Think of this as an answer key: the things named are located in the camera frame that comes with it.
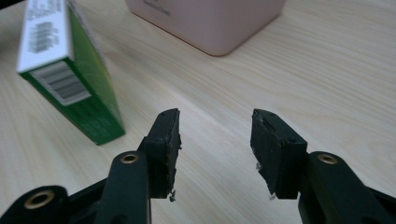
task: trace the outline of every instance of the barcode label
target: barcode label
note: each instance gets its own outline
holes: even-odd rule
[[[45,21],[37,24],[33,28],[29,39],[29,51],[39,53],[52,46],[50,38],[53,30],[52,27],[52,22]]]
[[[65,62],[37,69],[34,77],[61,105],[71,105],[90,97],[90,93]]]

